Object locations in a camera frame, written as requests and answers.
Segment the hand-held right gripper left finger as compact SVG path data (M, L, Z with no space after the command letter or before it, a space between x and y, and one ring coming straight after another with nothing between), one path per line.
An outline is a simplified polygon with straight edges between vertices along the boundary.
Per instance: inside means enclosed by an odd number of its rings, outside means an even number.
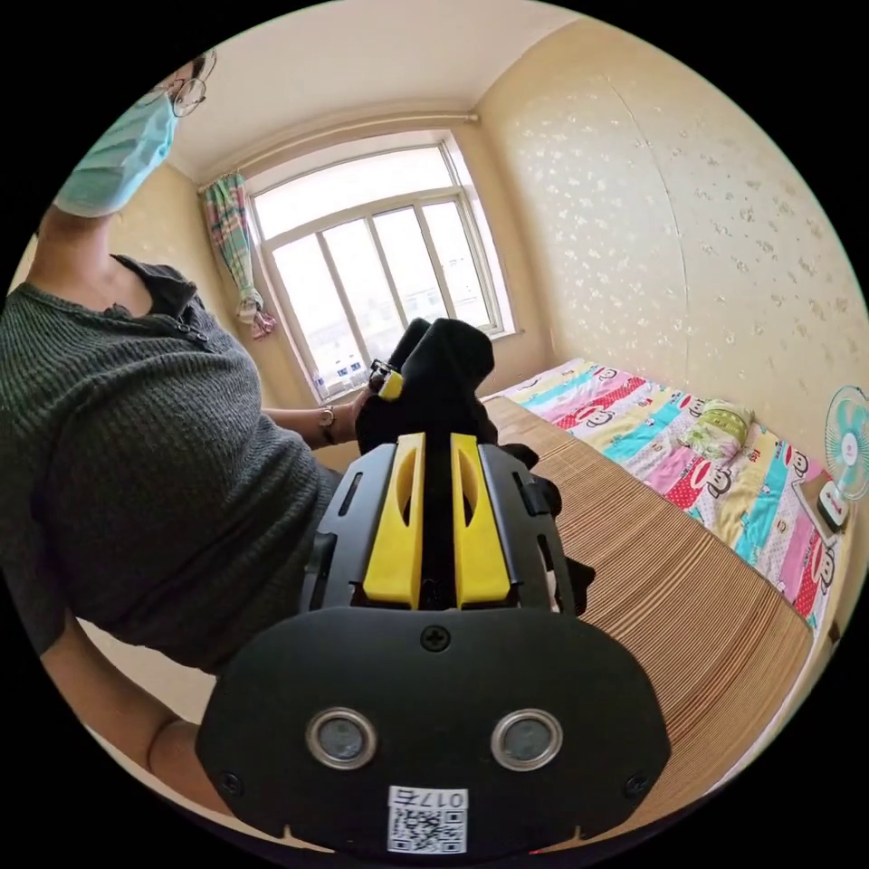
M425 435L397 439L367 572L362 584L377 605L418 608L422 583Z

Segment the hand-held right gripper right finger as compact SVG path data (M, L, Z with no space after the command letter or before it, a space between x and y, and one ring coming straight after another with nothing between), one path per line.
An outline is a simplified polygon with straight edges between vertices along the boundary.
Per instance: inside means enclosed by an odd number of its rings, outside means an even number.
M452 434L450 461L456 604L494 606L506 600L511 581L476 439Z

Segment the person's left hand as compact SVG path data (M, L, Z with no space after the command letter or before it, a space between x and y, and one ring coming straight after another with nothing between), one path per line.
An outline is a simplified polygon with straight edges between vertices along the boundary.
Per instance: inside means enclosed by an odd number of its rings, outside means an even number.
M358 417L363 406L371 396L371 391L367 387L364 387L351 400L336 404L331 408L333 420L330 431L335 445L347 444L357 440L356 424Z

